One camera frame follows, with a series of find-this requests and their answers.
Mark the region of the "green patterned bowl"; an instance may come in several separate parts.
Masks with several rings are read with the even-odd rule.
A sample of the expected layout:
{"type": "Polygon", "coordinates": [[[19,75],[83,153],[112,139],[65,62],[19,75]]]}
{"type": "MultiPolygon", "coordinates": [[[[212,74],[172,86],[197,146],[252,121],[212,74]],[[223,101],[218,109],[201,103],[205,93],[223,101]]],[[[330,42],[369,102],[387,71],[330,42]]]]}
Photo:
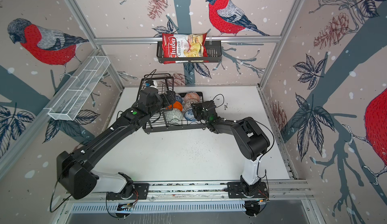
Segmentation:
{"type": "Polygon", "coordinates": [[[180,125],[183,119],[183,114],[179,109],[173,109],[165,112],[165,119],[169,125],[180,125]]]}

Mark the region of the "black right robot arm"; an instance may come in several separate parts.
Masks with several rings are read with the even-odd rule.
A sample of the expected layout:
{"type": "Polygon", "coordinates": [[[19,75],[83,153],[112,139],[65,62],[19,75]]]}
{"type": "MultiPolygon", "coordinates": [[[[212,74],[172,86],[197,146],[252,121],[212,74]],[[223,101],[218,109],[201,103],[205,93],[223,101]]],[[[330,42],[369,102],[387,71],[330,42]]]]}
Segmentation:
{"type": "Polygon", "coordinates": [[[245,157],[240,184],[234,188],[234,193],[241,193],[247,198],[268,198],[267,185],[259,177],[259,165],[271,142],[258,123],[251,117],[238,121],[219,117],[212,100],[193,104],[191,107],[194,118],[203,121],[210,132],[232,135],[245,157]]]}

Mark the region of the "black wire dish rack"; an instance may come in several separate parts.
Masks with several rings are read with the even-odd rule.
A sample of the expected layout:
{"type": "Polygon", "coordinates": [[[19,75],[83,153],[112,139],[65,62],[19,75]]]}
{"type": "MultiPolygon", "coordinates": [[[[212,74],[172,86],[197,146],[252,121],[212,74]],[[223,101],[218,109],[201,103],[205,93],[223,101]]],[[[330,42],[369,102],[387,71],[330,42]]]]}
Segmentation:
{"type": "MultiPolygon", "coordinates": [[[[143,90],[146,87],[153,87],[159,90],[159,94],[165,93],[167,90],[175,91],[174,87],[178,83],[178,78],[169,73],[157,73],[156,70],[152,71],[149,74],[144,75],[141,79],[139,90],[143,90]]],[[[175,94],[179,94],[182,98],[184,98],[185,94],[188,92],[178,92],[175,91],[175,94]]],[[[203,93],[195,91],[200,96],[199,103],[203,102],[203,93]]],[[[162,109],[159,112],[153,114],[150,117],[149,121],[143,126],[143,130],[145,133],[150,134],[154,132],[167,132],[167,131],[177,131],[177,130],[193,130],[193,129],[202,129],[205,130],[205,125],[199,121],[190,122],[187,121],[184,117],[184,100],[183,100],[183,119],[180,125],[169,125],[165,119],[165,112],[171,111],[173,109],[162,109]]]]}

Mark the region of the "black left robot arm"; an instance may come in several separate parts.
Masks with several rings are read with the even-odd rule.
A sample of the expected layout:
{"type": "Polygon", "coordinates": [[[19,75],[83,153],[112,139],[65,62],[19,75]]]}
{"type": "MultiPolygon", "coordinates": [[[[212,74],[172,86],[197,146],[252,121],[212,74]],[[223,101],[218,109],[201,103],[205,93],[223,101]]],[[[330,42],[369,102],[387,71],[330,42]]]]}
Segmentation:
{"type": "Polygon", "coordinates": [[[90,193],[107,192],[130,198],[135,191],[133,180],[126,174],[107,174],[94,171],[96,164],[117,144],[141,129],[150,118],[175,103],[175,92],[159,94],[158,89],[146,87],[139,92],[138,100],[117,120],[87,146],[71,153],[57,156],[57,180],[75,199],[90,193]]]}

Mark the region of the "red patterned bowl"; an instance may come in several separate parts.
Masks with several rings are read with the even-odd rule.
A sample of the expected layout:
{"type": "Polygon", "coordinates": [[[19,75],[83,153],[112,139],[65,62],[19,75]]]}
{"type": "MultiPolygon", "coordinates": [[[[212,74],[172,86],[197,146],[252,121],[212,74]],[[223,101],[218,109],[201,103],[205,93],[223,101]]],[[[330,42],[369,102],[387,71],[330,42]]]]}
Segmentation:
{"type": "Polygon", "coordinates": [[[189,101],[196,101],[196,102],[199,102],[200,101],[200,96],[196,93],[196,92],[188,92],[185,94],[184,98],[183,98],[184,102],[189,102],[189,101]]]}

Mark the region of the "orange plastic bowl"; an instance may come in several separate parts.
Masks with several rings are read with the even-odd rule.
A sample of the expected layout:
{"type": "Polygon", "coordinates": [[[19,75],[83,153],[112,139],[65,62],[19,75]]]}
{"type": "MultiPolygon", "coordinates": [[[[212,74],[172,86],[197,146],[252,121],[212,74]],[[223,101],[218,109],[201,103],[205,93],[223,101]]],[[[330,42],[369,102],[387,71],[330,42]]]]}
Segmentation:
{"type": "Polygon", "coordinates": [[[170,105],[169,107],[167,107],[167,109],[177,109],[182,112],[183,106],[180,102],[175,102],[173,105],[170,105]]]}

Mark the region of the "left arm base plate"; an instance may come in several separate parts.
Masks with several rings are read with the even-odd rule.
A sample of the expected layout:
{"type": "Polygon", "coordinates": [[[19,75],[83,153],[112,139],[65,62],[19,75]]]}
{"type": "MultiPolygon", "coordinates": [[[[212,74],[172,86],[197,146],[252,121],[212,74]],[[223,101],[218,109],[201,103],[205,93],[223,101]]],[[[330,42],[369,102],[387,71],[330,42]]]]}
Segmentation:
{"type": "Polygon", "coordinates": [[[127,184],[119,193],[108,192],[106,199],[119,201],[145,200],[147,199],[148,190],[148,183],[127,184]]]}

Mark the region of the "blue white floral bowl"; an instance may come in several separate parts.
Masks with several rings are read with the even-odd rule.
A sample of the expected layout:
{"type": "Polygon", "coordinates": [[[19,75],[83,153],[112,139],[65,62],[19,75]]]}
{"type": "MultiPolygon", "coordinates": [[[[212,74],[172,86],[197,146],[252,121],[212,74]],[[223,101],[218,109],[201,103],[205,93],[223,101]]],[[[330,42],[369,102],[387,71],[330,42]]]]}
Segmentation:
{"type": "Polygon", "coordinates": [[[193,110],[192,108],[188,109],[185,113],[184,113],[184,117],[187,121],[190,121],[190,122],[195,122],[197,121],[194,114],[193,114],[193,110]]]}

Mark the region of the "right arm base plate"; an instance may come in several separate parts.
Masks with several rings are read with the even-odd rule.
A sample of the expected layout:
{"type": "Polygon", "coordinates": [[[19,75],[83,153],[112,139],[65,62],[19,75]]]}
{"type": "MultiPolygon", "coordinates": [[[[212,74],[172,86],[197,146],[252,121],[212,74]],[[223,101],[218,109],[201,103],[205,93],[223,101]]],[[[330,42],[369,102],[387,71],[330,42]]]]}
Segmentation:
{"type": "Polygon", "coordinates": [[[228,182],[225,191],[230,199],[237,198],[260,198],[267,199],[269,196],[268,187],[265,182],[258,181],[253,185],[242,182],[228,182]]]}

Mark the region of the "dark blue patterned bowl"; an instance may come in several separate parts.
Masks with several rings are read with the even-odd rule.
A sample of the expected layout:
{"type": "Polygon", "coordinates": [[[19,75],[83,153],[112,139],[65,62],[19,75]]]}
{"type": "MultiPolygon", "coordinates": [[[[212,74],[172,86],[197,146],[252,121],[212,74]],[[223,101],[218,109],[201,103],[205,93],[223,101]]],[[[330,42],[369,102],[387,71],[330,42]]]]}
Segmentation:
{"type": "Polygon", "coordinates": [[[183,104],[183,98],[179,95],[179,94],[176,94],[175,95],[175,100],[181,104],[183,104]]]}

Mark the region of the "white lattice patterned bowl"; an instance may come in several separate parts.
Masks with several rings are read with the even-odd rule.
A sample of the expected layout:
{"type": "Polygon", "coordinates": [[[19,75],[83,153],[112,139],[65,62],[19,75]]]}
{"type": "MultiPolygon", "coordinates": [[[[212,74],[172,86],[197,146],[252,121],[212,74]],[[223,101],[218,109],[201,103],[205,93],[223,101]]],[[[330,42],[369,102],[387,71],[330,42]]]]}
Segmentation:
{"type": "Polygon", "coordinates": [[[187,101],[185,104],[184,104],[184,110],[185,111],[188,111],[189,109],[191,109],[191,107],[192,107],[192,105],[193,104],[198,104],[199,102],[198,101],[196,101],[196,100],[189,100],[189,101],[187,101]]]}

